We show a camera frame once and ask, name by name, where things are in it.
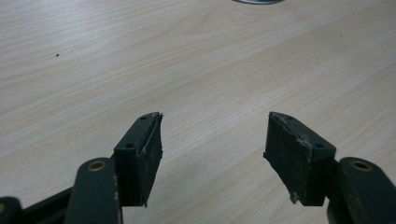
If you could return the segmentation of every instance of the black plastic bracket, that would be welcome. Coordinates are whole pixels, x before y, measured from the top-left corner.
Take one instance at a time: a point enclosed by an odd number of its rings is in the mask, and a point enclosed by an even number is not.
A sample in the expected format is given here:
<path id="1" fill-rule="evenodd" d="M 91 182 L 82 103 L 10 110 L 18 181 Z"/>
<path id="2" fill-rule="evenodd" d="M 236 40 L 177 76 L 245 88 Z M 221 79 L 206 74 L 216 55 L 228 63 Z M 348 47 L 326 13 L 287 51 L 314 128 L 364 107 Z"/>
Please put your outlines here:
<path id="1" fill-rule="evenodd" d="M 396 188 L 375 164 L 334 159 L 335 147 L 299 120 L 269 114 L 264 158 L 277 172 L 293 203 L 322 206 L 332 224 L 396 223 Z"/>

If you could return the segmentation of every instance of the screw hole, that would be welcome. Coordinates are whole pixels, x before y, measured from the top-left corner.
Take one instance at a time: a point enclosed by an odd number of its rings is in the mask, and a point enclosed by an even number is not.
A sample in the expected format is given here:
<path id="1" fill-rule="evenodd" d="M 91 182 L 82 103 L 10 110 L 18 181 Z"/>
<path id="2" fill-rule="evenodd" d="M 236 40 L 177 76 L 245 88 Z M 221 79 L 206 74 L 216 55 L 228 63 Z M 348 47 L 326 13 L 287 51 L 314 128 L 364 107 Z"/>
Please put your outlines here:
<path id="1" fill-rule="evenodd" d="M 105 168 L 106 163 L 104 161 L 94 161 L 88 166 L 88 170 L 91 172 L 100 171 Z"/>
<path id="2" fill-rule="evenodd" d="M 373 170 L 373 167 L 365 162 L 362 161 L 353 161 L 352 166 L 355 167 L 358 170 L 362 171 L 371 171 Z"/>
<path id="3" fill-rule="evenodd" d="M 132 149 L 132 148 L 134 148 L 134 144 L 131 143 L 131 144 L 126 145 L 125 147 L 128 148 L 128 149 Z"/>

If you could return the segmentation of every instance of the round metal object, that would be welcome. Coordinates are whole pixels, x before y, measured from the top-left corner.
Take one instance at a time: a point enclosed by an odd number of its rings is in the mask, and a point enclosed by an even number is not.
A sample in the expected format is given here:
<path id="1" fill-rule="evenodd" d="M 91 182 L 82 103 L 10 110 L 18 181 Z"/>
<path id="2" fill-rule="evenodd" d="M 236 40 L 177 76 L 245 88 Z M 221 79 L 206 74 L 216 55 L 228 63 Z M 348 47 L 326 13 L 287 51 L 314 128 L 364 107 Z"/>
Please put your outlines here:
<path id="1" fill-rule="evenodd" d="M 283 0 L 234 0 L 235 2 L 252 4 L 252 5 L 270 5 L 282 2 Z"/>
<path id="2" fill-rule="evenodd" d="M 88 170 L 91 172 L 100 171 L 105 168 L 106 163 L 104 161 L 94 161 L 88 166 Z"/>
<path id="3" fill-rule="evenodd" d="M 367 172 L 373 170 L 373 167 L 370 164 L 367 164 L 366 162 L 363 161 L 352 161 L 351 165 L 361 171 Z"/>

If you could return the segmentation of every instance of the light wood grain surface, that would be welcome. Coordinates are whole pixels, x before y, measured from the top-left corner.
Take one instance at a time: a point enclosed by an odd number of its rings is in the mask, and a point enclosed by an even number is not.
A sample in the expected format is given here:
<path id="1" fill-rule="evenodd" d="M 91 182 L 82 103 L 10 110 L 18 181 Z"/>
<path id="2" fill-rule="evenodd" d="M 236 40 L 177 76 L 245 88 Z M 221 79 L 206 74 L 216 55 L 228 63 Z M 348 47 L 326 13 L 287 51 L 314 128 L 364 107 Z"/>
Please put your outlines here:
<path id="1" fill-rule="evenodd" d="M 327 223 L 262 158 L 294 116 L 396 182 L 396 1 L 1 1 L 0 196 L 24 207 L 164 113 L 148 208 L 125 223 Z"/>

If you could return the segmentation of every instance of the wooden table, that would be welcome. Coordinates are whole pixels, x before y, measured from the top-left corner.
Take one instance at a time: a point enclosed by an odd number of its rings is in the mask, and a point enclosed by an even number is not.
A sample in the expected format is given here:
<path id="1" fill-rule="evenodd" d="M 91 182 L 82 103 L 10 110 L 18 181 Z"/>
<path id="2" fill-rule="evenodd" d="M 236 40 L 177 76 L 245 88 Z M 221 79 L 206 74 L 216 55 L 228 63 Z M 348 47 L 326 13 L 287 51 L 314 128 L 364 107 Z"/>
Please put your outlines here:
<path id="1" fill-rule="evenodd" d="M 327 223 L 262 158 L 290 114 L 396 182 L 396 1 L 2 1 L 0 195 L 73 185 L 164 113 L 148 208 L 125 223 Z"/>

